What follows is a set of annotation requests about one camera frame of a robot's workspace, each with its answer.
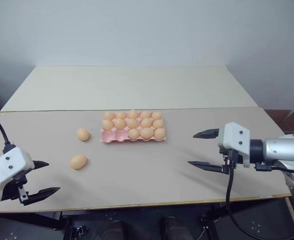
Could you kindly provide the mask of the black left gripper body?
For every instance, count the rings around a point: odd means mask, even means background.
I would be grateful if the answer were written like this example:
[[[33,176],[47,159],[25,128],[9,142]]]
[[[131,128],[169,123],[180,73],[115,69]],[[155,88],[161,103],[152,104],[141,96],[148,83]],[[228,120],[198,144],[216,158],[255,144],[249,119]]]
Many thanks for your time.
[[[23,170],[14,176],[13,179],[5,185],[1,201],[19,199],[20,203],[25,206],[33,204],[34,199],[32,199],[29,193],[24,189],[24,184],[27,183],[26,174],[32,170],[32,168]]]

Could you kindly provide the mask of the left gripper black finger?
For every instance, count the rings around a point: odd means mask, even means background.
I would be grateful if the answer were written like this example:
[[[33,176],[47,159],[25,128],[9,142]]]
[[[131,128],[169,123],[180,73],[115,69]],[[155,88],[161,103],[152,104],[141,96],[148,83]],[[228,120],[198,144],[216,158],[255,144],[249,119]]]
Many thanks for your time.
[[[34,160],[33,164],[34,164],[34,168],[33,168],[34,170],[40,169],[49,165],[49,163],[45,161],[37,161],[37,160]]]
[[[26,200],[26,205],[43,201],[46,198],[53,195],[54,193],[56,193],[59,189],[60,189],[59,187],[50,187],[50,188],[42,189],[38,193],[29,195],[28,199]]]

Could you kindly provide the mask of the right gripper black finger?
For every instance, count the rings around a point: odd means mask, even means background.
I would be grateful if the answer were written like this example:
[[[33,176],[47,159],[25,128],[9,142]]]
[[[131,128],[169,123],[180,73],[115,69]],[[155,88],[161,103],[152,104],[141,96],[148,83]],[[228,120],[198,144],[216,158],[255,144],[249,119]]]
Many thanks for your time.
[[[188,161],[188,163],[205,171],[224,173],[223,166],[221,165],[213,165],[208,162],[201,161]]]
[[[196,139],[215,139],[219,135],[219,129],[213,128],[213,129],[207,129],[201,132],[196,133],[193,138]]]

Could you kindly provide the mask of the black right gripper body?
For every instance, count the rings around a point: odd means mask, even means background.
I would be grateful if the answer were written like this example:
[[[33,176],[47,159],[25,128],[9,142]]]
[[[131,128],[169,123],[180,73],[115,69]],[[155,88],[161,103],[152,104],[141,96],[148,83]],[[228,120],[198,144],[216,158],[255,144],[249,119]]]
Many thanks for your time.
[[[224,160],[224,164],[221,166],[223,174],[230,174],[238,164],[243,164],[243,157],[236,150],[220,148],[219,153],[223,155]]]

